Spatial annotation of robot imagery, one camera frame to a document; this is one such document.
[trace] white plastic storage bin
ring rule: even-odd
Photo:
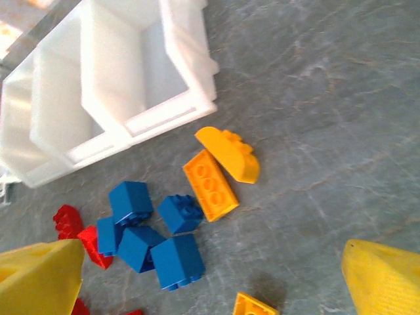
[[[32,94],[32,142],[74,169],[129,147],[81,105],[82,10],[80,3],[38,44]]]
[[[82,106],[132,144],[214,112],[203,0],[84,0]]]
[[[30,140],[33,57],[31,53],[4,81],[0,113],[1,163],[29,187],[54,180],[72,169]]]

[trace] blue square block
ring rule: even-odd
[[[149,226],[126,228],[118,247],[117,256],[138,273],[154,269],[150,249],[165,238]]]
[[[152,200],[145,182],[122,182],[109,198],[115,223],[120,225],[136,225],[152,215]]]
[[[150,250],[162,289],[173,291],[199,280],[205,271],[192,234],[175,236]]]
[[[174,234],[195,230],[204,218],[203,211],[194,205],[194,199],[189,195],[167,196],[157,210]]]
[[[99,219],[96,227],[98,228],[98,252],[104,254],[105,257],[117,255],[124,228],[114,224],[113,216]]]

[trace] yellow toy block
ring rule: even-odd
[[[71,314],[84,256],[79,240],[38,243],[0,254],[0,314]]]
[[[244,292],[239,292],[236,297],[233,315],[280,315],[280,313],[256,298]]]
[[[252,154],[254,149],[243,143],[239,135],[229,130],[204,127],[196,133],[196,138],[236,181],[249,184],[257,181],[260,165]]]
[[[217,162],[207,150],[202,150],[189,161],[184,172],[209,222],[216,221],[239,205]]]
[[[359,315],[420,314],[420,255],[349,240],[341,263]]]

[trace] floor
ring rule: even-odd
[[[252,145],[262,171],[255,185],[231,181],[241,205],[194,232],[205,276],[168,293],[153,271],[87,259],[93,314],[226,315],[245,291],[285,315],[355,315],[348,239],[420,251],[420,2],[212,0],[204,17],[218,112],[39,189],[18,185],[0,210],[0,251],[54,241],[63,203],[95,224],[123,180],[147,182],[154,205],[191,194],[182,166],[201,150],[194,133],[214,125]],[[158,214],[150,224],[169,236]]]

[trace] toy building block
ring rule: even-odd
[[[420,314],[420,254],[349,240],[341,267],[359,315]]]
[[[52,219],[56,223],[55,229],[58,231],[59,240],[77,238],[77,235],[83,231],[79,211],[71,205],[63,205]]]
[[[150,218],[152,200],[145,182],[122,182],[109,195],[115,223],[136,225]]]
[[[98,253],[98,232],[95,226],[88,226],[81,231],[77,237],[83,243],[87,254],[91,260],[102,269],[108,269],[112,264],[113,257],[105,257],[103,254]]]
[[[184,166],[184,172],[209,222],[223,217],[239,205],[217,162],[202,150]]]
[[[236,297],[233,315],[279,315],[279,312],[267,304],[258,301],[244,292]]]
[[[149,226],[126,228],[117,255],[135,272],[146,272],[155,268],[150,249],[163,241],[165,238]]]
[[[84,256],[79,240],[0,254],[0,314],[70,314],[81,287]]]
[[[203,220],[203,211],[194,205],[194,198],[167,196],[157,209],[168,229],[176,234],[191,232]]]
[[[141,310],[134,310],[130,313],[126,313],[126,315],[143,315],[143,312]]]
[[[89,309],[81,299],[77,299],[74,304],[72,315],[90,315]]]
[[[241,136],[229,130],[204,127],[196,133],[196,138],[236,181],[249,184],[257,181],[260,165],[252,154],[254,149],[243,143]]]
[[[98,252],[104,254],[104,257],[117,255],[124,227],[114,224],[113,216],[99,219],[96,227],[98,228]]]
[[[201,279],[203,261],[192,234],[175,236],[151,249],[162,289],[174,291]]]

